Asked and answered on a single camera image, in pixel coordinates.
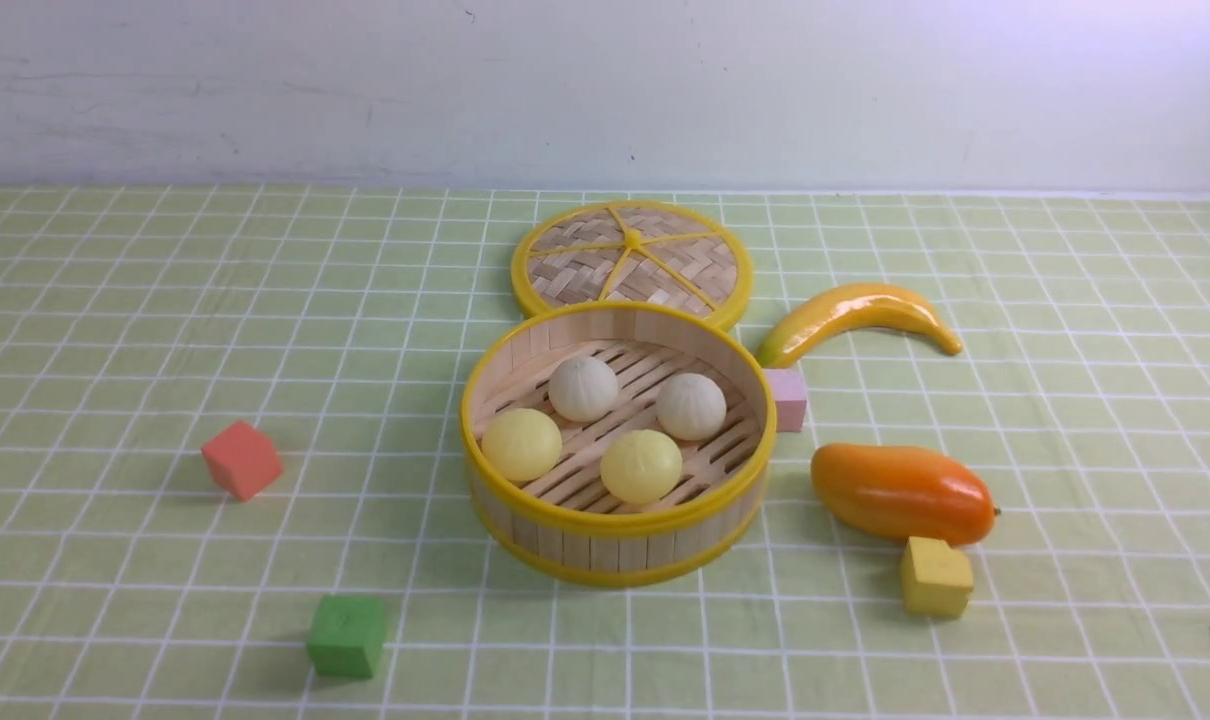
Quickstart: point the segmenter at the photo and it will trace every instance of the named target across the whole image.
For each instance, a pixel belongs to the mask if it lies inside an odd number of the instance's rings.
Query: white wall
[[[1210,190],[1210,0],[5,0],[0,182]]]

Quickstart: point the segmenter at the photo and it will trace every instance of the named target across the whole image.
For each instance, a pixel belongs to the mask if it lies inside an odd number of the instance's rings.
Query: cube
[[[270,486],[282,471],[271,438],[236,420],[201,447],[213,482],[244,502]]]
[[[939,538],[908,538],[899,574],[903,609],[917,615],[960,618],[970,605],[974,568],[969,557]]]
[[[387,638],[387,618],[376,597],[321,598],[307,634],[307,657],[317,675],[368,679],[375,674]]]
[[[765,368],[770,392],[774,393],[774,414],[778,415],[778,432],[797,433],[805,427],[805,409],[809,401],[809,387],[796,368]]]

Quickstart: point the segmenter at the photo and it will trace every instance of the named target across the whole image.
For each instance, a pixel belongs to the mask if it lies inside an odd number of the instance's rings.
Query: toy banana
[[[756,362],[762,368],[788,368],[818,342],[870,327],[922,334],[945,355],[963,347],[918,293],[886,283],[853,283],[820,292],[788,313],[756,347]]]

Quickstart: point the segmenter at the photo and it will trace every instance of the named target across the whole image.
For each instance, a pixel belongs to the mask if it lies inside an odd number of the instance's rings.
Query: bamboo steamer
[[[576,355],[599,357],[620,379],[617,404],[593,424],[572,424],[547,401],[547,378]],[[661,430],[655,397],[679,371],[714,379],[727,419],[710,439],[678,442],[684,472],[668,496],[620,502],[601,484],[600,456],[628,430]],[[555,419],[564,443],[555,468],[524,486],[501,478],[480,450],[486,424],[512,407]],[[526,319],[474,365],[459,420],[486,530],[537,570],[604,587],[675,578],[727,551],[760,511],[777,430],[770,385],[750,352],[691,313],[638,301],[564,305]]]
[[[720,223],[646,200],[586,205],[535,227],[512,258],[523,313],[611,300],[682,310],[727,332],[751,296],[751,258]]]

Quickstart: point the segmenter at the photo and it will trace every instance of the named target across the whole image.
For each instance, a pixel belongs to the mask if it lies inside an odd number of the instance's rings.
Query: orange mango
[[[811,457],[809,479],[837,520],[899,542],[972,545],[1001,514],[974,471],[924,447],[829,443]]]

